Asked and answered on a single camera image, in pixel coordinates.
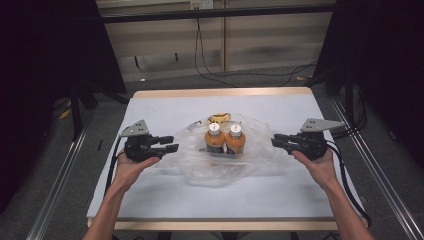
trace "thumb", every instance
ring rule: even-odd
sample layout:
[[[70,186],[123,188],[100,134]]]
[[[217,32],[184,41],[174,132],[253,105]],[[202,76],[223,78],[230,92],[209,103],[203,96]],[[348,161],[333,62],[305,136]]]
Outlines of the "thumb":
[[[292,152],[292,155],[294,158],[296,158],[297,161],[301,162],[303,165],[308,166],[311,163],[311,160],[307,158],[303,153],[294,150]]]

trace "finger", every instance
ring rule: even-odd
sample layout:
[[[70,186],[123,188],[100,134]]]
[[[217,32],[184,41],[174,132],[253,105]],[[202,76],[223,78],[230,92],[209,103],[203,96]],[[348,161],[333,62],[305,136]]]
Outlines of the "finger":
[[[311,160],[309,160],[309,158],[307,158],[303,153],[299,151],[294,150],[292,152],[292,155],[305,166],[308,166],[311,163]]]
[[[139,168],[140,170],[144,170],[144,169],[146,169],[148,167],[153,166],[155,163],[157,163],[159,161],[160,161],[160,158],[158,158],[158,157],[151,157],[151,158],[148,158],[148,159],[144,160],[141,163],[138,163],[137,164],[137,168]]]

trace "clear plastic wrap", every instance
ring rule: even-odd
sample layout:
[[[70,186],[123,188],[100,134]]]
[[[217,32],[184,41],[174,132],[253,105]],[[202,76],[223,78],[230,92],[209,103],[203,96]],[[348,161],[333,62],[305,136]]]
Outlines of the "clear plastic wrap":
[[[174,143],[180,144],[178,152],[166,155],[157,166],[168,170],[178,167],[191,184],[202,186],[222,186],[252,174],[282,174],[287,152],[272,146],[273,133],[268,124],[240,114],[226,114],[229,117],[218,123],[224,133],[234,123],[242,127],[246,136],[242,154],[225,153],[225,144],[224,153],[206,151],[205,133],[211,123],[208,117],[177,133]]]

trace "aluminum rail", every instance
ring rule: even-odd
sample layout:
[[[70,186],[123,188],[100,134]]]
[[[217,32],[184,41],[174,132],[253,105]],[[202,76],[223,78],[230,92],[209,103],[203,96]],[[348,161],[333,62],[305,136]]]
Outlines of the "aluminum rail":
[[[337,112],[337,115],[339,115],[340,119],[345,122],[346,128],[350,128],[351,124],[344,114],[345,109],[340,100],[333,98],[332,104]],[[350,134],[350,137],[358,149],[365,164],[367,165],[368,170],[380,188],[384,198],[392,208],[405,233],[408,235],[408,238],[413,240],[424,239],[424,235],[414,220],[414,217],[412,216],[405,203],[399,197],[390,181],[387,179],[386,175],[378,164],[377,159],[372,154],[361,134],[356,131]]]
[[[50,190],[50,193],[46,201],[44,202],[42,209],[38,213],[37,218],[35,219],[35,222],[33,223],[26,240],[43,239],[47,227],[50,223],[50,220],[53,217],[53,213],[56,210],[60,196],[62,195],[69,173],[72,170],[77,155],[84,142],[85,136],[87,134],[87,129],[92,122],[93,115],[93,111],[90,111],[87,116],[87,123],[82,129],[81,134],[74,142],[72,142],[68,154],[66,155],[65,160],[63,161],[62,168],[60,169],[59,174],[57,175],[56,180],[52,186],[52,189]]]
[[[146,21],[196,19],[196,18],[320,13],[320,12],[333,12],[335,8],[336,8],[335,4],[297,5],[297,6],[261,7],[261,8],[222,8],[222,9],[204,9],[204,10],[198,10],[198,11],[188,10],[188,11],[136,13],[136,14],[109,14],[109,15],[102,15],[100,18],[96,20],[102,21],[103,23],[146,22]]]

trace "wrist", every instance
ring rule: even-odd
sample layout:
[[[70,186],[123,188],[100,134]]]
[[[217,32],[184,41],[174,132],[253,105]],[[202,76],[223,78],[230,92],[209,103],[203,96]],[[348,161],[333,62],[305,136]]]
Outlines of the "wrist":
[[[124,196],[126,191],[127,190],[123,186],[113,182],[107,190],[106,194],[111,196]]]
[[[347,196],[346,196],[346,193],[345,193],[343,187],[340,185],[340,183],[338,181],[337,181],[337,183],[332,184],[331,187],[329,186],[324,191],[325,191],[325,194],[327,195],[330,203],[334,202],[334,201],[336,201],[336,202],[342,201],[342,202],[349,203]]]
[[[339,183],[339,180],[337,178],[332,179],[325,184],[321,186],[321,188],[326,192],[327,194],[336,193],[339,192],[342,189],[342,186]]]

